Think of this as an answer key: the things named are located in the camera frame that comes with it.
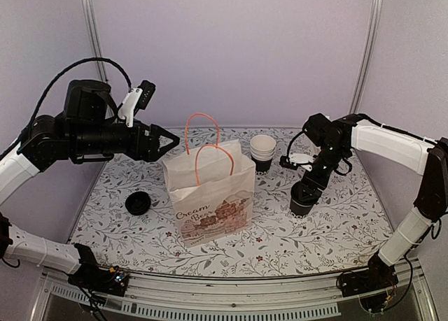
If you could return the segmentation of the single black cup lid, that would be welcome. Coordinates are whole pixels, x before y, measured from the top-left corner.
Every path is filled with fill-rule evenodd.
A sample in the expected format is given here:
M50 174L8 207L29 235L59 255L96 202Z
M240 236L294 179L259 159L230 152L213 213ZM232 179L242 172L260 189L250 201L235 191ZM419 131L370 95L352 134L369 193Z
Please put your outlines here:
M316 192L301 181L292 186L290 193L291 199L301 206L313 206L319 199Z

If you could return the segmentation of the stack of black paper cups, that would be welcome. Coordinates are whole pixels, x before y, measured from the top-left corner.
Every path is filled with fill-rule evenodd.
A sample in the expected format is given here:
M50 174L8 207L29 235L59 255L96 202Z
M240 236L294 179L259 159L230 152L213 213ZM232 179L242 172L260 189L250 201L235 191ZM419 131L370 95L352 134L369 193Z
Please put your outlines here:
M255 172L265 176L270 170L277 142L268 135L259 134L250 141L251 159L255 162Z

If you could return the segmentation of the stack of black cup lids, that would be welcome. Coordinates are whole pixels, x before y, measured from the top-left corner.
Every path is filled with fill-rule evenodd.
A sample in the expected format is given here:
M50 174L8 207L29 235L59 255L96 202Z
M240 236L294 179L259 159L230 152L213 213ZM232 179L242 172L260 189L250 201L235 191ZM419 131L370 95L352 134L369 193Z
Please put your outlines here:
M147 192L137 191L130 194L125 201L125 208L134 216L144 215L151 207L151 198Z

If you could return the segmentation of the paper takeout bag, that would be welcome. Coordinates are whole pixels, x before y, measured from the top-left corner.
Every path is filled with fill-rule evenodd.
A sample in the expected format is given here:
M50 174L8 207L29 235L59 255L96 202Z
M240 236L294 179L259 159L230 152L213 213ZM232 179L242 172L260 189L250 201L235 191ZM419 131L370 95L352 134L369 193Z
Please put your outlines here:
M238 140L209 143L162 160L178 233L188 248L251 226L256 164Z

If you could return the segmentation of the single black paper cup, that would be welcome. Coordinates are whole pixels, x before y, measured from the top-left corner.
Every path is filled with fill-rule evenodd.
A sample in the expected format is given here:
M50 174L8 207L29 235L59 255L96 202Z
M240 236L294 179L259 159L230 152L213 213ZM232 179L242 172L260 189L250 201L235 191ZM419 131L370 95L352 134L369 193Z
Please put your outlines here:
M314 207L315 202L300 203L294 199L290 200L290 211L295 216L306 216Z

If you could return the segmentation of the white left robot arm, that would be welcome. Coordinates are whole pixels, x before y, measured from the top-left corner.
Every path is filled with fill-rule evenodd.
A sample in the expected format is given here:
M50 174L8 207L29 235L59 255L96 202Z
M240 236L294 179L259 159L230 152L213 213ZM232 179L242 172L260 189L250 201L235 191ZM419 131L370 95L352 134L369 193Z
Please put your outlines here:
M110 161L115 155L134 161L158 161L179 144L179 138L156 124L136 119L155 91L155 84L144 80L116 105L108 84L71 81L62 112L32 120L11 151L1 157L1 202L25 194L33 179L59 161L96 164ZM5 216L1 217L1 256L78 277L90 289L99 288L109 273L99 267L89 247L60 244L30 234Z

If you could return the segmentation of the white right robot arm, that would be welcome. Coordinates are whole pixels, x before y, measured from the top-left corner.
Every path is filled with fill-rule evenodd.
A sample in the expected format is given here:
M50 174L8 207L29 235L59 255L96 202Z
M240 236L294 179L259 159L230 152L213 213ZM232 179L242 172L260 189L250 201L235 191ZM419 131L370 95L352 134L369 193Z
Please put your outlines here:
M330 120L309 117L301 133L318 148L315 157L287 156L303 166L303 177L291 189L290 209L307 214L321 198L339 166L356 153L386 207L394 232L370 260L362 276L367 290L377 290L389 270L447 213L447 139L417 136L373 120L366 114Z

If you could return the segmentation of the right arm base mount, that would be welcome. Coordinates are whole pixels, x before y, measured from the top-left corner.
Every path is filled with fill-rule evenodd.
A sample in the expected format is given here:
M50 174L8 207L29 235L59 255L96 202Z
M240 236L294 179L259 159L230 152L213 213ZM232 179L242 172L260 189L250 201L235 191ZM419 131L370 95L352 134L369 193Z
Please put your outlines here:
M372 293L382 290L382 293L370 295L360 300L361 307L369 313L381 313L386 310L395 294L398 277L394 265L386 265L376 252L367 263L366 270L344 271L336 280L336 287L343 297Z

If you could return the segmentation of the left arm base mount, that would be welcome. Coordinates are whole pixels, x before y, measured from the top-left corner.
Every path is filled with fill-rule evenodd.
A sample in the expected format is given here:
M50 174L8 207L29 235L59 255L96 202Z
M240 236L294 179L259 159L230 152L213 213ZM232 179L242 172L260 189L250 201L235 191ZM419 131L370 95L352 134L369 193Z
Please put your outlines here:
M123 297L125 295L129 274L119 266L107 269L92 264L81 264L73 274L68 275L68 282L92 292Z

